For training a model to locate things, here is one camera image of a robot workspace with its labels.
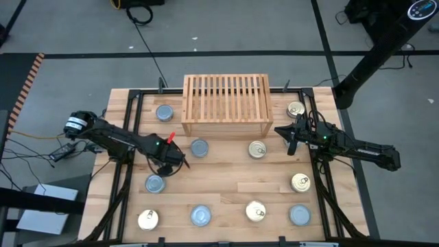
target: gold can lid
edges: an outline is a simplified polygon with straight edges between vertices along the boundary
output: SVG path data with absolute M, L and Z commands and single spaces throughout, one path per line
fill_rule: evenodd
M 142 230 L 150 231 L 156 228 L 158 224 L 158 214 L 151 209 L 145 210 L 139 215 L 137 222 Z
M 262 141 L 253 141 L 248 146 L 248 154 L 252 158 L 262 158 L 267 153 L 267 147 Z
M 296 174 L 291 179 L 291 186 L 293 190 L 302 193 L 308 191 L 311 187 L 311 181 L 305 174 Z
M 266 213 L 265 206 L 258 201 L 252 201 L 247 204 L 246 215 L 253 222 L 261 221 Z
M 290 117 L 296 117 L 297 114 L 305 113 L 305 106 L 302 102 L 291 102 L 287 108 L 287 114 Z

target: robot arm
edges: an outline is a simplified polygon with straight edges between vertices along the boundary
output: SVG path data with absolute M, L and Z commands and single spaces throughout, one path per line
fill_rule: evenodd
M 173 136 L 162 139 L 157 134 L 145 137 L 124 130 L 103 119 L 95 113 L 78 111 L 70 115 L 64 127 L 64 133 L 69 139 L 88 139 L 108 151 L 110 158 L 125 162 L 128 153 L 137 149 L 147 159 L 159 166 L 157 173 L 160 176 L 172 175 L 172 167 L 187 166 L 185 155 L 172 141 Z
M 288 155 L 294 155 L 297 142 L 301 141 L 316 146 L 318 157 L 324 161 L 332 161 L 334 156 L 344 156 L 373 162 L 391 172 L 401 168 L 399 152 L 393 146 L 352 139 L 326 121 L 319 121 L 315 130 L 312 130 L 308 121 L 299 115 L 296 123 L 276 127 L 274 131 L 290 142 Z

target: black stand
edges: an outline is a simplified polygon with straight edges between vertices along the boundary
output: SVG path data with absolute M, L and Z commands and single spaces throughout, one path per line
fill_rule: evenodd
M 401 16 L 389 31 L 379 39 L 377 44 L 364 56 L 352 72 L 346 76 L 340 84 L 334 87 L 333 92 L 337 108 L 346 109 L 351 106 L 355 93 L 363 83 L 366 82 L 391 55 L 395 54 L 395 52 L 411 39 L 435 14 L 436 9 L 433 14 L 423 19 L 414 19 L 407 13 Z

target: concrete floor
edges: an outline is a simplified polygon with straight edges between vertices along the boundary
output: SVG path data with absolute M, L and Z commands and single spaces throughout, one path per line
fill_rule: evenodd
M 331 49 L 367 50 L 367 34 L 361 26 L 339 26 L 335 22 L 335 13 L 346 2 L 318 0 Z M 13 0 L 2 2 L 0 16 L 12 15 L 10 10 L 17 4 Z M 151 25 L 141 27 L 153 51 L 323 50 L 308 0 L 168 0 L 164 6 L 153 7 L 153 11 Z M 51 0 L 44 5 L 28 1 L 10 35 L 1 52 L 146 51 L 125 12 L 113 10 L 108 1 L 78 4 Z M 439 49 L 439 35 L 423 29 L 411 43 L 417 49 Z M 337 72 L 349 73 L 360 59 L 334 57 Z M 403 168 L 394 173 L 364 163 L 381 238 L 439 242 L 439 212 L 435 210 L 439 203 L 439 182 L 435 179 L 439 168 L 434 144 L 439 139 L 435 124 L 439 120 L 439 86 L 435 83 L 439 56 L 412 56 L 411 61 L 413 69 L 373 75 L 348 111 L 358 139 L 394 144 L 401 153 Z M 288 79 L 290 86 L 312 86 L 331 77 L 324 56 L 159 58 L 158 63 L 170 86 L 181 86 L 187 73 L 268 73 L 272 86 L 282 86 Z M 400 64 L 401 57 L 393 57 L 386 66 Z M 72 111 L 100 113 L 112 88 L 156 87 L 157 78 L 150 58 L 45 60 L 15 130 L 53 136 L 62 132 Z M 44 154 L 58 147 L 56 141 L 35 141 L 16 134 L 11 138 Z M 11 143 L 7 147 L 24 152 Z M 93 160 L 93 155 L 84 154 L 60 161 L 53 169 L 34 159 L 32 167 L 47 183 L 89 174 Z M 18 185 L 36 184 L 23 161 L 2 162 Z M 0 185 L 10 186 L 2 176 Z M 64 242 L 69 241 L 71 237 L 64 238 Z M 45 242 L 35 246 L 47 245 Z

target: wooden table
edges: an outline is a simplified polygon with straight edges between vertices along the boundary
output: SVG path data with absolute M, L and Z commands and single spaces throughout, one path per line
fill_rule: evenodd
M 128 91 L 113 89 L 108 102 L 106 120 L 119 127 L 123 125 Z M 328 122 L 340 128 L 331 88 L 316 87 L 314 94 L 318 110 Z M 197 137 L 186 137 L 180 123 L 181 95 L 146 95 L 139 134 L 155 132 L 166 138 L 170 132 L 176 131 L 174 141 L 187 154 L 191 169 L 183 167 L 176 175 L 166 178 L 167 186 L 162 193 L 151 194 L 145 189 L 145 179 L 151 171 L 145 157 L 136 153 L 123 242 L 157 242 L 159 237 L 165 237 L 166 242 L 274 242 L 279 236 L 286 236 L 287 241 L 324 240 L 316 188 L 311 187 L 307 193 L 295 193 L 289 187 L 289 180 L 296 173 L 307 174 L 313 185 L 307 146 L 299 147 L 295 156 L 287 156 L 282 138 L 273 131 L 274 127 L 292 122 L 285 109 L 293 100 L 298 100 L 297 94 L 272 94 L 274 123 L 263 139 L 268 148 L 264 158 L 254 160 L 248 156 L 248 144 L 254 141 L 251 136 L 206 139 L 209 154 L 195 158 L 189 146 Z M 174 108 L 174 118 L 170 122 L 161 123 L 156 119 L 155 110 L 161 104 Z M 135 110 L 136 103 L 133 104 L 130 130 L 134 125 Z M 98 155 L 93 172 L 107 160 L 105 154 Z M 337 161 L 331 162 L 330 166 L 340 208 L 359 231 L 368 234 L 352 169 Z M 90 234 L 106 212 L 114 171 L 115 166 L 111 163 L 91 181 L 79 239 Z M 261 201 L 267 209 L 261 222 L 251 222 L 245 215 L 246 205 L 252 200 Z M 211 209 L 213 218 L 208 226 L 199 228 L 191 223 L 190 212 L 197 204 L 205 204 Z M 310 208 L 309 226 L 294 226 L 290 222 L 288 211 L 295 204 Z M 159 214 L 158 226 L 153 231 L 142 231 L 137 224 L 138 215 L 146 209 L 154 209 Z M 328 204 L 327 211 L 331 232 L 336 235 Z M 115 237 L 119 212 L 113 219 L 112 237 Z

